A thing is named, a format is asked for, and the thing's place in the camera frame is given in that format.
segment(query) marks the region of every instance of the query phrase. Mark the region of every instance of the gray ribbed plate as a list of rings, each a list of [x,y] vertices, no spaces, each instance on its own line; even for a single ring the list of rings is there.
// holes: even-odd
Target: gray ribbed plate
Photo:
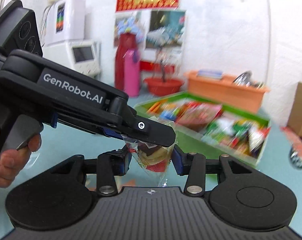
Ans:
[[[5,240],[295,240],[290,228],[249,232],[215,217],[201,198],[187,197],[178,187],[125,187],[102,198],[83,220],[56,231],[15,229]]]

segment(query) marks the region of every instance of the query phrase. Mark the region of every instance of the green box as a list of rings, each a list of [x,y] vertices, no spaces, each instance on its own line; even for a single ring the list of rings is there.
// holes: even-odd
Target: green box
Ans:
[[[188,92],[180,92],[176,94],[172,94],[165,97],[155,98],[149,101],[145,101],[142,103],[139,103],[135,105],[134,109],[137,111],[138,115],[149,118],[151,115],[147,114],[147,110],[156,102],[167,99],[167,102],[175,102],[181,99],[193,99],[200,102],[208,102],[208,103],[214,103],[214,104],[221,104],[219,102],[201,98],[199,96],[192,95]],[[252,114],[243,110],[240,110],[238,108],[222,104],[222,109],[228,112],[231,112],[233,114],[236,114],[238,116],[242,116],[247,119],[254,120],[258,122],[259,124],[269,127],[270,126],[270,120],[263,118],[262,116]],[[204,154],[207,158],[210,159],[218,159],[221,154],[229,154],[231,156],[236,157],[237,159],[251,165],[255,166],[261,159],[265,146],[267,144],[267,138],[263,143],[262,150],[258,156],[258,158],[253,158],[251,156],[245,155],[245,154],[239,154],[238,152],[225,148],[220,146],[219,144],[213,144],[213,142],[203,142],[201,141],[202,135],[200,133],[197,133],[193,130],[190,130],[186,127],[183,127],[181,125],[177,125],[177,141],[179,147],[184,152],[197,152]]]

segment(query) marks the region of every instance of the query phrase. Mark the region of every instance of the pink bottle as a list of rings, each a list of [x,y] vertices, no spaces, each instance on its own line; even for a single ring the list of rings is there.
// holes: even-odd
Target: pink bottle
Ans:
[[[129,97],[139,96],[140,91],[140,53],[129,49],[124,56],[124,92]]]

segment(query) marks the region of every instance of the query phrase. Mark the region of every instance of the orange plastic bin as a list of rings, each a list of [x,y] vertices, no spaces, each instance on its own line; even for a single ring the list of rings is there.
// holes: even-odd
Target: orange plastic bin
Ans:
[[[240,109],[257,113],[264,93],[270,90],[266,87],[238,86],[233,84],[237,78],[232,75],[223,75],[221,80],[198,76],[197,70],[184,73],[189,80],[188,91],[192,94],[220,101]]]

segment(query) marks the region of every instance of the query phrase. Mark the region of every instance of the white machine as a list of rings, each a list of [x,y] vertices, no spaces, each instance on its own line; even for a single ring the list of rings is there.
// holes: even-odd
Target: white machine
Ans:
[[[86,76],[99,75],[100,43],[90,40],[62,41],[42,48],[43,57]]]
[[[60,0],[46,19],[45,45],[61,41],[83,40],[85,0]]]

